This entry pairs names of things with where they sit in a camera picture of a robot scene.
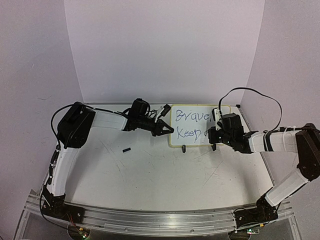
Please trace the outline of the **yellow framed small whiteboard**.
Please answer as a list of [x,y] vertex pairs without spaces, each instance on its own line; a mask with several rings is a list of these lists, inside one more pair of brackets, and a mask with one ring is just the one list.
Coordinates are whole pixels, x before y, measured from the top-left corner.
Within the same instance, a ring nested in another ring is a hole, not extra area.
[[215,126],[213,104],[173,104],[170,110],[171,147],[209,146],[208,130]]

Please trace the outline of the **black marker cap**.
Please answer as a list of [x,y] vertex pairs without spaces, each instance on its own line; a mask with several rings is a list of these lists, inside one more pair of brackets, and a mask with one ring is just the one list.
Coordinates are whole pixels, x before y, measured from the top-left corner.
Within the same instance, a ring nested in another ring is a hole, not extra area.
[[122,150],[123,153],[126,153],[126,152],[128,152],[128,151],[131,151],[131,148],[130,148],[130,147]]

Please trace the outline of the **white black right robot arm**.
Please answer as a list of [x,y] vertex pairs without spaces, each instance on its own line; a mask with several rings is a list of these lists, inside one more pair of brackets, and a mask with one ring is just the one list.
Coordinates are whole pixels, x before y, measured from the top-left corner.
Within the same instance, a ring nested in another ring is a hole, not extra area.
[[207,131],[211,145],[224,144],[241,154],[285,152],[298,157],[296,169],[264,193],[254,208],[233,212],[237,229],[277,220],[281,202],[320,176],[320,131],[314,124],[245,132],[238,114],[214,108],[212,115],[215,125]]

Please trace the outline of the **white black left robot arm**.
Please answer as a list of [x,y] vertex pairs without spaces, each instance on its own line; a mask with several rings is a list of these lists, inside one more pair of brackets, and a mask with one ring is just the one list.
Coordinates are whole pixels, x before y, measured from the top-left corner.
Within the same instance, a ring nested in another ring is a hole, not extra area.
[[61,109],[67,112],[57,127],[52,128],[57,145],[41,191],[44,199],[40,201],[40,212],[44,216],[80,224],[85,209],[65,203],[66,184],[73,161],[78,150],[87,142],[91,129],[106,128],[124,132],[142,129],[154,137],[172,134],[174,129],[162,119],[171,106],[166,104],[152,110],[147,101],[137,98],[131,107],[122,112],[96,108],[78,101]]

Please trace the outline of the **right green circuit board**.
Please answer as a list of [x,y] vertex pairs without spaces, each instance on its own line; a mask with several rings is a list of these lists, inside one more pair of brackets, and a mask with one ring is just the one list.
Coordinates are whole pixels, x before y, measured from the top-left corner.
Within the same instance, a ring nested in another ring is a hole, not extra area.
[[265,227],[264,223],[260,223],[255,226],[250,226],[249,228],[245,229],[247,235],[258,235],[260,231]]

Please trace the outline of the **green circuit board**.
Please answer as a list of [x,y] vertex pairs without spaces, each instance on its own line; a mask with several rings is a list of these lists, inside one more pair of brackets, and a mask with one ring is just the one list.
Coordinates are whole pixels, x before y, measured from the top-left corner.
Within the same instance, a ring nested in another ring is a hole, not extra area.
[[73,240],[87,240],[90,238],[90,230],[82,227],[68,227],[68,235]]
[[255,226],[250,226],[249,228],[245,229],[247,235],[258,235],[260,231],[265,227],[264,223],[260,223]]

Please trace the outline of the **left green circuit board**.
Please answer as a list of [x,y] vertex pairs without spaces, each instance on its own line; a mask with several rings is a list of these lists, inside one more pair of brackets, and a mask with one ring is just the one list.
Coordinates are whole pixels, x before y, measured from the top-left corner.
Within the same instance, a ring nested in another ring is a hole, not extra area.
[[82,227],[68,227],[68,235],[73,240],[87,240],[90,238],[90,230]]

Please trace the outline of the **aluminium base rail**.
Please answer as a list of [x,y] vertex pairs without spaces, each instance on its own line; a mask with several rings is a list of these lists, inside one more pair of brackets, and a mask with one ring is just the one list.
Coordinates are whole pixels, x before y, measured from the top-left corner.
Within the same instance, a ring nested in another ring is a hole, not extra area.
[[158,212],[91,207],[70,202],[51,208],[32,194],[27,198],[25,209],[63,224],[137,236],[204,236],[261,224],[258,217],[249,220],[240,209],[233,208]]

